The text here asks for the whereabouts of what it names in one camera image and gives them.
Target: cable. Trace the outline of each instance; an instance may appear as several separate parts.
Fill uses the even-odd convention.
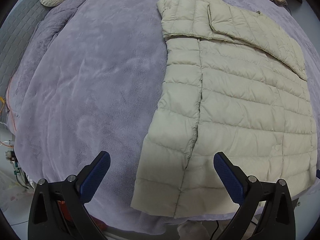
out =
[[[20,224],[27,223],[27,222],[29,222],[29,220],[24,221],[24,222],[20,222],[20,223],[17,223],[17,224],[13,224],[13,225],[10,225],[10,226],[16,226],[16,225],[20,225]]]
[[[212,240],[215,232],[217,232],[217,230],[219,229],[219,222],[218,222],[218,220],[216,220],[216,222],[217,222],[217,228],[213,231],[213,233],[212,233],[212,235],[211,235],[211,237],[210,237],[210,240]]]
[[[18,180],[18,176],[16,175],[16,180],[17,180],[17,182],[21,185],[21,186],[23,186],[21,183],[20,183],[20,181]]]
[[[21,168],[19,168],[19,170],[20,170],[20,178],[21,178],[23,184],[29,189],[29,186],[26,184],[26,180],[22,178],[22,173],[25,174],[25,172]]]
[[[11,107],[10,107],[10,104],[9,104],[9,90],[10,90],[11,81],[12,81],[12,78],[9,81],[9,86],[8,86],[8,89],[7,89],[6,99],[7,99],[7,107],[9,109],[9,111],[10,111],[10,115],[11,115],[14,131],[16,132],[17,131],[16,124],[15,124],[15,121],[14,121],[14,118],[13,118],[13,114],[12,114],[12,110],[11,110]]]
[[[290,13],[290,15],[292,16],[292,14],[291,14],[291,10],[290,10],[290,8],[289,8],[289,6],[287,6],[287,5],[283,5],[283,7]]]
[[[3,110],[3,108],[4,108],[4,105],[5,105],[5,103],[2,103],[2,107],[1,107],[1,110],[0,110],[0,115],[1,115],[1,113],[2,113],[2,110]]]
[[[23,175],[24,175],[24,184],[26,184],[27,187],[32,187],[25,172],[23,172]]]
[[[9,147],[9,148],[13,148],[12,145],[5,144],[5,143],[3,143],[2,141],[0,141],[0,146],[1,146],[1,145],[7,146],[7,147]]]

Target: beige down jacket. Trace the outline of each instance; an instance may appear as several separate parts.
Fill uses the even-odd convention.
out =
[[[212,165],[224,152],[292,196],[316,176],[317,136],[298,43],[261,13],[221,0],[160,0],[168,49],[162,97],[131,206],[151,215],[235,212]]]

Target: purple fleece blanket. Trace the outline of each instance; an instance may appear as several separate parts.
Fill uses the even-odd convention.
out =
[[[157,1],[66,0],[39,23],[8,93],[17,128],[9,120],[15,152],[31,179],[64,180],[101,150],[108,151],[110,170],[86,207],[109,226],[149,234],[187,219],[150,216],[130,207],[142,141],[166,69]],[[223,1],[261,11],[300,44],[319,135],[320,59],[306,34],[269,0]]]

